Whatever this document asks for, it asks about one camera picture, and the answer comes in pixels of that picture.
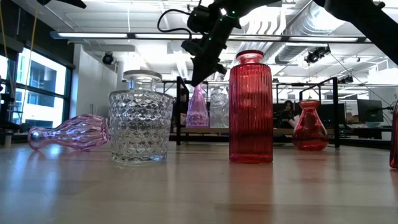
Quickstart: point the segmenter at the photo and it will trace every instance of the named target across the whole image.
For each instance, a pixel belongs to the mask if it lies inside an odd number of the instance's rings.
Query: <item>ductwork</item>
[[[329,35],[343,23],[326,12],[324,8],[312,2],[295,22],[286,28],[283,35]],[[274,43],[267,50],[265,60],[267,63],[286,65],[307,48]],[[275,62],[269,62],[272,57],[275,57]]]

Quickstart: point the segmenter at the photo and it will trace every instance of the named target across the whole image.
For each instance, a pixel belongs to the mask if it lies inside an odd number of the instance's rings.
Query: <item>ceiling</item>
[[[22,8],[34,14],[36,0],[13,0]],[[71,5],[51,1],[43,7],[38,5],[38,18],[44,21],[57,31],[62,32],[159,32],[156,28],[157,21],[165,10],[181,9],[188,10],[188,5],[192,9],[198,4],[198,0],[83,0],[87,5],[86,9],[80,9]],[[211,0],[203,0],[206,6]],[[308,0],[297,0],[296,4],[283,4],[282,9],[269,7],[269,13],[266,14],[269,24],[272,25],[273,17],[281,14],[281,10],[286,15],[286,22],[289,23],[296,14],[300,12],[302,7],[308,3]],[[398,21],[397,8],[388,8],[385,10],[393,19]],[[265,14],[253,16],[255,20],[264,20]],[[167,14],[160,26],[163,29],[172,29],[178,27],[186,27],[188,16],[179,13]],[[278,26],[282,27],[281,16],[277,20]],[[250,33],[251,23],[248,23],[242,30],[235,29],[233,33]],[[334,30],[331,35],[352,36],[362,35],[353,25],[345,22]],[[106,46],[112,45],[133,45],[136,52],[141,55],[145,66],[151,70],[161,74],[170,74],[172,70],[176,70],[176,60],[183,60],[188,70],[193,69],[190,56],[185,54],[184,57],[173,57],[167,54],[166,40],[91,40],[84,42],[85,49],[93,51],[92,53],[101,57],[104,55]],[[220,56],[221,61],[225,65],[231,66],[236,54],[241,50],[240,42],[228,42],[228,48],[223,51]],[[369,44],[330,44],[331,52],[337,60],[339,60],[346,68],[352,70],[359,77],[368,75],[368,68],[375,66],[378,62],[386,59],[386,56],[374,45]],[[308,81],[308,72],[310,72],[311,80],[323,80],[326,77],[344,75],[343,68],[335,58],[327,56],[320,60],[310,69],[302,65],[303,55],[297,56],[299,60],[291,62],[288,66],[271,66],[274,71],[273,75],[279,77],[284,82]],[[127,52],[115,52],[114,55],[118,60],[126,60]]]

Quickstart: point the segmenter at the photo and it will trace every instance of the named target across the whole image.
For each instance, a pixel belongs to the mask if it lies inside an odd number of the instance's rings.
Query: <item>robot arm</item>
[[[202,39],[186,40],[182,47],[194,55],[192,85],[196,86],[214,72],[226,73],[219,56],[239,18],[251,10],[278,0],[215,0],[209,7],[198,6],[188,19],[188,28],[203,34]],[[398,63],[398,24],[372,0],[314,0],[338,19],[351,22],[395,63]]]

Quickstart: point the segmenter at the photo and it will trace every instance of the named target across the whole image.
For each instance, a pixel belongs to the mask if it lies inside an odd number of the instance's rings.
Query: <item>pink vase lying on side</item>
[[[108,141],[107,119],[91,114],[71,118],[54,129],[34,127],[28,133],[28,143],[33,150],[58,144],[79,151],[89,151]]]

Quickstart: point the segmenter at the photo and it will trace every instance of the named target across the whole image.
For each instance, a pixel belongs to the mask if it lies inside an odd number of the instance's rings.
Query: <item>lavender glass vase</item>
[[[58,144],[79,151],[89,151],[102,146],[108,140],[107,119],[91,114],[69,119],[54,129],[34,127],[28,133],[28,143],[33,150]]]
[[[208,128],[209,114],[203,97],[201,84],[195,87],[193,97],[189,101],[187,112],[187,128]]]

